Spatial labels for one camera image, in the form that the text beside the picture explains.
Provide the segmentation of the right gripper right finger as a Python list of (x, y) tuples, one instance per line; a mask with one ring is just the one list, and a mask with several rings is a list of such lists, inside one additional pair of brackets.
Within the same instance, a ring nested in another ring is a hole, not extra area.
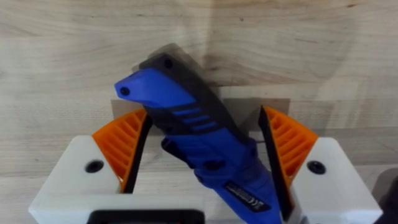
[(266, 106), (258, 125), (283, 223), (363, 224), (381, 217), (382, 209), (336, 139), (320, 137)]

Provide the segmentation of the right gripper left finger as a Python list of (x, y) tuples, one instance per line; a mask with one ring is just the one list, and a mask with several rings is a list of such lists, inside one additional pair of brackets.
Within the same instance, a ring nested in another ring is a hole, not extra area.
[(39, 195), (131, 194), (152, 120), (138, 109), (69, 143)]

